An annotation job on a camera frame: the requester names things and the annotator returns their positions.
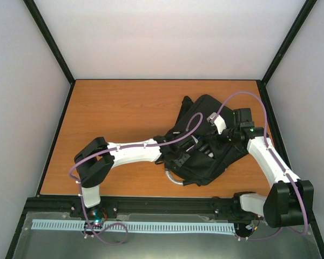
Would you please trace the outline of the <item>black student backpack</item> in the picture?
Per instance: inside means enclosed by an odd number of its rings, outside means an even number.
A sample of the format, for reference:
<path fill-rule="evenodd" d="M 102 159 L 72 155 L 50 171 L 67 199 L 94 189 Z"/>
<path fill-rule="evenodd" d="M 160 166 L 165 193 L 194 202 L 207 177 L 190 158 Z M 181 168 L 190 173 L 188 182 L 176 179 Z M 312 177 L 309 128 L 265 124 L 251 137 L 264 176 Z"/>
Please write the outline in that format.
<path fill-rule="evenodd" d="M 184 186 L 191 184 L 205 186 L 211 183 L 231 164 L 248 154 L 247 149 L 241 144 L 217 143 L 214 139 L 214 136 L 218 134 L 217 129 L 207 121 L 207 118 L 215 112 L 225 120 L 229 127 L 234 127 L 233 112 L 236 110 L 240 111 L 242 121 L 253 121 L 250 108 L 232 110 L 208 94 L 200 96 L 196 101 L 184 96 L 175 125 L 165 135 L 155 137 L 159 140 L 162 138 L 171 140 L 182 133 L 189 133 L 201 139 L 202 146 L 208 144 L 208 148 L 203 152 L 199 149 L 191 150 L 190 158 L 180 168 L 177 168 L 171 161 L 171 156 L 176 149 L 176 145 L 173 145 L 172 148 L 163 148 L 163 151 L 167 152 L 166 157 L 157 163 L 163 163 L 166 170 L 182 178 Z M 212 158 L 208 156 L 210 152 L 214 155 Z"/>

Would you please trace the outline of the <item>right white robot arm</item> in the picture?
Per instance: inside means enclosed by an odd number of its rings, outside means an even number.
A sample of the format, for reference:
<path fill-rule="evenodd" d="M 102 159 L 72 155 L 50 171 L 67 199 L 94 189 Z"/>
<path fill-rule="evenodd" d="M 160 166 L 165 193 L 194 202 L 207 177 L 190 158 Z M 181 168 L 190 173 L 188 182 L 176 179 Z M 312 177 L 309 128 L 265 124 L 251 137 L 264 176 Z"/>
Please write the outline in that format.
<path fill-rule="evenodd" d="M 309 224 L 314 187 L 308 180 L 301 180 L 283 161 L 274 148 L 267 131 L 255 127 L 254 122 L 242 121 L 240 111 L 233 112 L 234 127 L 229 127 L 217 113 L 208 122 L 217 129 L 221 142 L 241 144 L 256 160 L 264 173 L 270 191 L 267 196 L 256 193 L 239 195 L 239 205 L 246 212 L 262 216 L 272 228 Z"/>

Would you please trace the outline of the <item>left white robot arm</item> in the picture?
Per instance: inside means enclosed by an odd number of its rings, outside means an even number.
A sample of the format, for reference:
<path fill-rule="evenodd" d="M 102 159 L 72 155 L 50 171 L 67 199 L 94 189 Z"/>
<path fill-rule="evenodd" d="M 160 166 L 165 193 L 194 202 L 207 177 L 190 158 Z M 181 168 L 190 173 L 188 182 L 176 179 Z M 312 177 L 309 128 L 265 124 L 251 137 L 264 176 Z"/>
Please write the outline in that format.
<path fill-rule="evenodd" d="M 116 144 L 106 142 L 103 137 L 95 138 L 74 158 L 75 165 L 70 169 L 77 171 L 79 177 L 74 177 L 80 185 L 80 197 L 83 199 L 82 210 L 89 217 L 96 217 L 102 210 L 99 186 L 104 181 L 109 171 L 121 165 L 136 162 L 158 162 L 166 157 L 163 148 L 172 148 L 173 145 L 181 146 L 190 142 L 192 146 L 198 139 L 189 133 L 182 133 L 171 140 L 157 137 L 141 142 Z"/>

